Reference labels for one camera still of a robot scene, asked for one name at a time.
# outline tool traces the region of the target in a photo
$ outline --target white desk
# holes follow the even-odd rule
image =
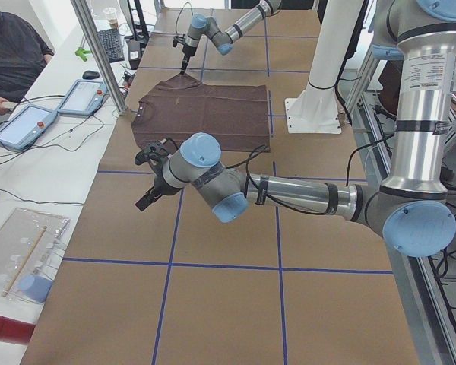
[[[98,70],[93,56],[88,54],[88,60],[82,61],[74,52],[81,43],[82,31],[74,29],[52,61],[44,69],[26,95],[27,99],[45,95],[64,95],[73,82],[81,78],[86,70]],[[126,62],[112,64],[113,72],[120,81]],[[60,99],[33,101],[36,105],[55,109]],[[68,152],[61,148],[37,148],[29,150],[21,156],[0,166],[0,189],[5,189],[19,195],[21,198],[36,201],[57,202],[84,202],[90,190],[91,183],[97,171],[97,165],[103,156],[108,140],[116,123],[117,112],[113,102],[108,99],[104,106],[96,113],[96,117],[103,121],[104,126],[92,134],[75,152]],[[55,136],[74,128],[84,118],[61,116],[47,129],[46,133],[36,142],[43,145]],[[69,149],[75,149],[84,138],[98,129],[102,123],[95,119],[88,119],[83,125],[54,140],[54,144]],[[0,156],[9,154],[0,147]],[[9,157],[0,158],[0,162]],[[62,236],[63,243],[67,243],[77,223],[82,207],[79,205],[37,205],[21,202],[13,196],[0,192],[0,227],[16,208],[29,208],[59,214],[71,219],[67,230]],[[43,306],[27,303],[9,297],[0,297],[0,315],[35,323],[39,318]],[[16,365],[21,361],[26,347],[17,344],[0,342],[0,364]]]

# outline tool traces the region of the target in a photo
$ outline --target black shirt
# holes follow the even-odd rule
[[[0,97],[21,101],[53,54],[29,23],[0,12]]]

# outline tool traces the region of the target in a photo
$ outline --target folded fabric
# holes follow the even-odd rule
[[[267,89],[206,85],[178,74],[139,100],[131,128],[139,148],[166,137],[180,144],[196,132],[206,132],[224,151],[252,151],[270,142]]]

